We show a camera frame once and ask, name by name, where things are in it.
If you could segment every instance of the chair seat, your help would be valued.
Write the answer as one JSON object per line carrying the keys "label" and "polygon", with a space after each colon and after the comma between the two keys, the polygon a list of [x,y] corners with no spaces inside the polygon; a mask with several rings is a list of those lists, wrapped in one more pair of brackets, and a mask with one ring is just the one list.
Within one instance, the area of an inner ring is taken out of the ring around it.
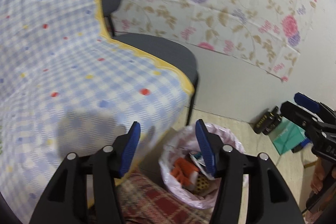
{"label": "chair seat", "polygon": [[114,39],[154,55],[175,66],[181,70],[193,84],[197,80],[196,58],[188,48],[181,44],[163,37],[136,33],[118,35],[114,37]]}

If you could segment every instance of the floral wall covering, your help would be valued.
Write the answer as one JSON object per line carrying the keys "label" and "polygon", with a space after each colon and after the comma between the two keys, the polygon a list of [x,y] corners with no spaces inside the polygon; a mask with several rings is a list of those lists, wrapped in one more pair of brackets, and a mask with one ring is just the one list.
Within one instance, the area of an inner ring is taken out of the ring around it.
{"label": "floral wall covering", "polygon": [[317,0],[122,0],[119,32],[187,42],[288,80]]}

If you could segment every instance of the tissue box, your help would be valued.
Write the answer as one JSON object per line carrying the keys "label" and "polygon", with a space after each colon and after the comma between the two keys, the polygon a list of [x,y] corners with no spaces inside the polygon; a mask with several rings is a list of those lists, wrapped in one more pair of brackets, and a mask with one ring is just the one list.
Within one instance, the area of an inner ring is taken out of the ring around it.
{"label": "tissue box", "polygon": [[306,139],[305,131],[286,118],[268,135],[279,155],[293,149]]}

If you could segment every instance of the orange object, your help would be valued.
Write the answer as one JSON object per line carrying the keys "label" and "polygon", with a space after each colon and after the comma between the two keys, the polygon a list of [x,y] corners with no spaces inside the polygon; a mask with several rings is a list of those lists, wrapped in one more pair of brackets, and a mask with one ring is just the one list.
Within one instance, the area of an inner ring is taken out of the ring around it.
{"label": "orange object", "polygon": [[170,172],[170,174],[177,179],[182,186],[191,185],[190,180],[184,176],[181,168],[179,166],[175,166],[175,168]]}
{"label": "orange object", "polygon": [[174,167],[170,174],[174,176],[182,186],[186,187],[192,185],[189,179],[192,173],[200,171],[194,164],[183,158],[178,158],[174,163]]}
{"label": "orange object", "polygon": [[190,175],[193,173],[193,172],[199,172],[200,170],[194,165],[192,164],[191,162],[183,159],[183,158],[178,158],[176,161],[175,161],[175,164],[174,166],[179,166],[184,174],[185,177],[189,178]]}

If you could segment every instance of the plastic bag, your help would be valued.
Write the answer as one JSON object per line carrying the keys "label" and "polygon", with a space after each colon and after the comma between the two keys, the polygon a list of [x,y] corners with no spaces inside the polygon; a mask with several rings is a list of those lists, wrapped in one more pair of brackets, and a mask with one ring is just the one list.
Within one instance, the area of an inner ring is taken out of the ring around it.
{"label": "plastic bag", "polygon": [[[210,133],[219,135],[224,144],[229,144],[236,148],[239,152],[245,153],[243,145],[231,130],[212,123],[206,123],[205,125]],[[221,179],[215,180],[217,184],[217,190],[211,192],[209,195],[203,198],[190,193],[186,189],[183,189],[176,178],[170,174],[171,170],[174,168],[174,162],[179,157],[184,158],[189,153],[189,151],[200,151],[195,134],[195,125],[182,128],[178,131],[174,138],[164,145],[162,155],[159,159],[162,179],[167,189],[182,202],[198,209],[212,208],[216,203]],[[247,182],[248,176],[244,175],[243,186],[246,186]]]}

